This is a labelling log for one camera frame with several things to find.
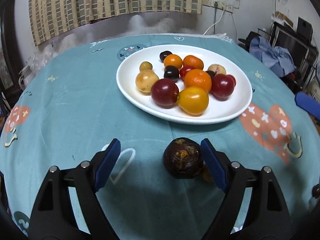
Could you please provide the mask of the dark red apple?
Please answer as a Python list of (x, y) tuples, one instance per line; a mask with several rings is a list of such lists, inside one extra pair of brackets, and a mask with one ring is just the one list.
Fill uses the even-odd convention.
[(235, 84), (235, 79), (230, 75), (217, 74), (212, 77), (210, 93), (218, 100), (227, 100), (234, 92)]

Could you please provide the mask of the orange tangerine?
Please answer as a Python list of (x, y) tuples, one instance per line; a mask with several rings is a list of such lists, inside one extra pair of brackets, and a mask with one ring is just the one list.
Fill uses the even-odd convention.
[(193, 69), (185, 75), (183, 80), (185, 88), (199, 87), (209, 93), (212, 88), (212, 78), (203, 70)]
[(170, 54), (164, 59), (163, 64), (165, 67), (173, 66), (180, 70), (183, 66), (183, 60), (176, 54)]
[(184, 67), (193, 67), (196, 69), (203, 70), (204, 63), (198, 57), (195, 57), (194, 55), (188, 55), (183, 59), (183, 66)]

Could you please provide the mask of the dark purple plum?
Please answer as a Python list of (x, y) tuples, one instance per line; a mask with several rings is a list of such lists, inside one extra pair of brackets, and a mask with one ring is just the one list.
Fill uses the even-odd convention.
[(176, 82), (180, 78), (179, 70), (174, 66), (167, 66), (164, 70), (164, 78), (170, 79)]

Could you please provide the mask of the black monitor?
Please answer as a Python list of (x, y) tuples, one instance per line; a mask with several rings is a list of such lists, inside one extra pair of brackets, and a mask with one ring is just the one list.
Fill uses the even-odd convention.
[(272, 47), (287, 49), (297, 68), (301, 68), (304, 64), (314, 64), (317, 60), (318, 50), (315, 46), (304, 40), (291, 28), (278, 22), (273, 22), (270, 44)]

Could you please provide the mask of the blue crumpled clothes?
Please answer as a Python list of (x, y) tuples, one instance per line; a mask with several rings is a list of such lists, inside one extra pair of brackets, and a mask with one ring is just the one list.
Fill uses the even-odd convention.
[(285, 77), (296, 70), (288, 49), (280, 46), (272, 47), (268, 40), (261, 36), (256, 36), (251, 40), (249, 53), (274, 72), (277, 77)]

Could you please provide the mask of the small yellow-green fruit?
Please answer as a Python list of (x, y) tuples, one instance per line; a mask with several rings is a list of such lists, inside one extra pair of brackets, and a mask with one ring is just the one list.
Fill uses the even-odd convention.
[(204, 164), (202, 170), (201, 170), (201, 177), (208, 183), (213, 182), (212, 175), (210, 174), (210, 171), (206, 164)]

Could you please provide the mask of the pale pinkish fruit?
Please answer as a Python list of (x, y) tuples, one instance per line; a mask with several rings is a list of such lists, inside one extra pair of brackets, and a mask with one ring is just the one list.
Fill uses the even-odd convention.
[(226, 69), (220, 64), (211, 64), (208, 67), (208, 70), (214, 72), (215, 74), (226, 75)]

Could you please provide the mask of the dark brown passion fruit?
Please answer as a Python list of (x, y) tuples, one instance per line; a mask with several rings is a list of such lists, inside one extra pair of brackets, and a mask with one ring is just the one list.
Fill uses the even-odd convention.
[(176, 179), (193, 179), (203, 168), (200, 145), (188, 138), (176, 138), (163, 153), (163, 164)]

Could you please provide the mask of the yellow-orange persimmon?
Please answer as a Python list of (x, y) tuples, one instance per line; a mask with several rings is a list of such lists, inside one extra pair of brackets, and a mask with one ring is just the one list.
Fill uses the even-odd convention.
[(207, 109), (209, 96), (202, 88), (191, 86), (178, 94), (177, 104), (185, 113), (198, 116)]

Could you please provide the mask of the small red tomato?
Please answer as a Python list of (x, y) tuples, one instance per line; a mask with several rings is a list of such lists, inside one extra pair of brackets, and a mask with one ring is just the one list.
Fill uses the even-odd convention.
[(182, 67), (182, 68), (180, 69), (180, 78), (181, 78), (182, 80), (184, 80), (185, 75), (187, 74), (187, 72), (189, 72), (189, 71), (191, 71), (191, 70), (193, 70), (193, 69), (195, 69), (193, 66), (184, 66), (184, 67)]

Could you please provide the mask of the red plum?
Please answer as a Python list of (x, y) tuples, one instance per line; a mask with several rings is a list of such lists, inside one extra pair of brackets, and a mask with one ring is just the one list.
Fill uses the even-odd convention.
[(156, 81), (151, 89), (152, 100), (161, 107), (173, 106), (178, 98), (179, 88), (171, 79), (163, 78)]

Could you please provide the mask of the small dark plum on plate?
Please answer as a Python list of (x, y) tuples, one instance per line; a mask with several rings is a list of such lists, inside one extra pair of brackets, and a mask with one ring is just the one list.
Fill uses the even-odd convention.
[(167, 56), (171, 55), (171, 54), (172, 54), (172, 52), (170, 52), (170, 51), (168, 51), (168, 50), (161, 52), (160, 55), (159, 55), (160, 61), (161, 61), (161, 62), (164, 62), (165, 58), (166, 58)]

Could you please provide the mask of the yellow potato-like fruit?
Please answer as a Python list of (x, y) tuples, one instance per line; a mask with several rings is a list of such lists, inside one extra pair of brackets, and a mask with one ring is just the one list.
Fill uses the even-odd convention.
[(136, 77), (136, 87), (144, 94), (150, 94), (151, 89), (159, 77), (149, 69), (141, 71)]

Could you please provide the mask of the small green-yellow fruit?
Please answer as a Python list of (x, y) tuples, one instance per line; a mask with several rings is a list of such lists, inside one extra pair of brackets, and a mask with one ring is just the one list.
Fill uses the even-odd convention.
[(139, 71), (142, 72), (144, 70), (152, 70), (153, 66), (150, 62), (144, 61), (140, 64)]

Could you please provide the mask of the wall power strip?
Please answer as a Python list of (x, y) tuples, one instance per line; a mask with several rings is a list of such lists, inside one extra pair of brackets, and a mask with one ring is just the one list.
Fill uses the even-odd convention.
[(202, 5), (230, 12), (231, 14), (234, 11), (233, 5), (218, 0), (202, 0)]

